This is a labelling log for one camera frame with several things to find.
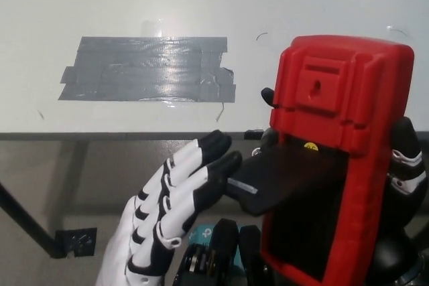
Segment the white and black left hand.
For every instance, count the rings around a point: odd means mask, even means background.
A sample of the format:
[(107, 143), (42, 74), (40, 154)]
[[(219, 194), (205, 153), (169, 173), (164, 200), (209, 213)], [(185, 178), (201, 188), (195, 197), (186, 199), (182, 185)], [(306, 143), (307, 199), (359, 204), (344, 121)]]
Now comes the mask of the white and black left hand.
[(163, 285), (176, 249), (198, 215), (227, 191), (242, 163), (215, 130), (169, 156), (125, 205), (105, 249), (96, 285)]

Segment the white and black right hand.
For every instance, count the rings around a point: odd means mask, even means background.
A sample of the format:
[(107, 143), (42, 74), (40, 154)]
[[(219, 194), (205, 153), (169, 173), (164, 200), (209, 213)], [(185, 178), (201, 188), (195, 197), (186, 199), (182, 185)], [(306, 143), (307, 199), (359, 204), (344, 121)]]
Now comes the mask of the white and black right hand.
[[(422, 151), (411, 120), (402, 117), (396, 121), (390, 139), (392, 156), (384, 187), (379, 234), (365, 276), (365, 285), (428, 285), (428, 258), (422, 257), (404, 230), (419, 210), (428, 190)], [(325, 233), (329, 231), (333, 235), (342, 188), (329, 189), (326, 198), (317, 195), (317, 206), (320, 208), (317, 212), (315, 207), (310, 207), (309, 202), (295, 202), (295, 208), (305, 206), (302, 208), (304, 212), (302, 215), (292, 215), (288, 212), (289, 208), (282, 204), (274, 211), (274, 228), (277, 230), (273, 236), (278, 239), (279, 233), (283, 232), (280, 217), (286, 214), (297, 225), (298, 219), (306, 219), (305, 223), (310, 224), (308, 227), (313, 228), (314, 238), (321, 236), (321, 232), (316, 233), (316, 223), (324, 227)], [(306, 248), (307, 253), (301, 254), (304, 257), (296, 259), (308, 259), (297, 261), (297, 264), (308, 269), (309, 273), (314, 273), (315, 277), (321, 277), (321, 264), (327, 259), (328, 244), (315, 240)]]

